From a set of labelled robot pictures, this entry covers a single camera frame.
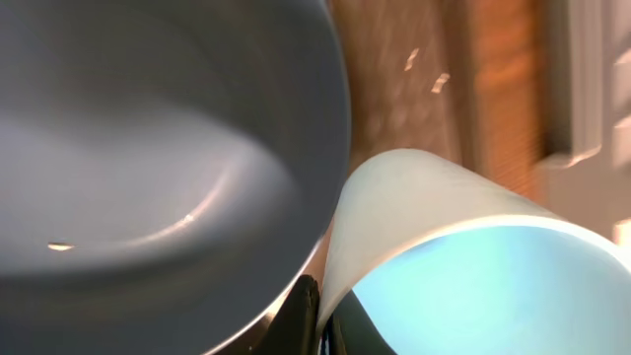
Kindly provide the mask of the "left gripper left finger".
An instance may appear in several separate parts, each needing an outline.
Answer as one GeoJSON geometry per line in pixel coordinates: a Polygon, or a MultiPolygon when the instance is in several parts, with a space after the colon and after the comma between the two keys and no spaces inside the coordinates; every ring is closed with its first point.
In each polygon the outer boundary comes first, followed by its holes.
{"type": "Polygon", "coordinates": [[[319,289],[301,275],[260,340],[260,355],[316,355],[319,289]]]}

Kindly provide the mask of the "light blue cup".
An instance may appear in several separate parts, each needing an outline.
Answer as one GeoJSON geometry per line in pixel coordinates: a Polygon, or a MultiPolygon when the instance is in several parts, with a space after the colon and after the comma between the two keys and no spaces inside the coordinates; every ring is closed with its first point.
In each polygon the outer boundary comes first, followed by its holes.
{"type": "Polygon", "coordinates": [[[630,354],[617,245],[433,154],[363,163],[335,211],[317,333],[353,291],[395,354],[630,354]]]}

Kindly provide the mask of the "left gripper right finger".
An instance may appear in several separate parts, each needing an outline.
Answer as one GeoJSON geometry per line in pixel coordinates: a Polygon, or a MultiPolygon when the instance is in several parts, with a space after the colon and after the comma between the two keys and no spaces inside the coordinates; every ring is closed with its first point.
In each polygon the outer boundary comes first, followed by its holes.
{"type": "Polygon", "coordinates": [[[350,291],[324,328],[324,355],[395,355],[395,352],[350,291]]]}

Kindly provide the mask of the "large dark blue bowl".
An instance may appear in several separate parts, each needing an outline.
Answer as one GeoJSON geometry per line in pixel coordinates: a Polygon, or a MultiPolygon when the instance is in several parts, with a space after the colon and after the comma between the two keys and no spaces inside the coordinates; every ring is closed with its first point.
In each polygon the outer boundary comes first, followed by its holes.
{"type": "Polygon", "coordinates": [[[1,350],[215,354],[297,281],[346,178],[315,0],[1,5],[1,350]]]}

